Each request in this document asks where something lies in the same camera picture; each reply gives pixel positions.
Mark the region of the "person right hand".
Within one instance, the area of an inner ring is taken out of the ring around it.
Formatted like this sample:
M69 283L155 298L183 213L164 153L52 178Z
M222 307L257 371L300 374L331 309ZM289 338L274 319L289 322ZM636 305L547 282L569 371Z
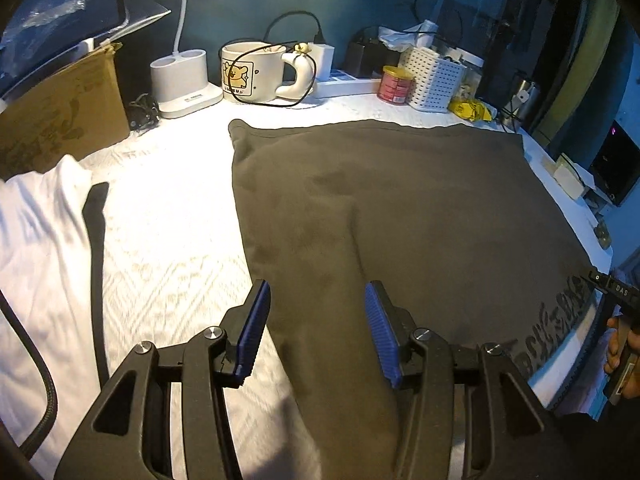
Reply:
M616 315L614 318L609 318L606 322L606 326L610 328L613 333L608 341L608 348L606 349L606 361L604 364L605 374L611 376L620 367L620 357L622 356L622 346L620 345L620 321L623 319L621 315ZM630 349L634 353L639 353L639 326L635 325L631 327L627 335L626 349ZM638 398L640 392L639 386L639 363L636 363L634 369L628 377L625 387L622 390L622 397L626 400L632 400Z

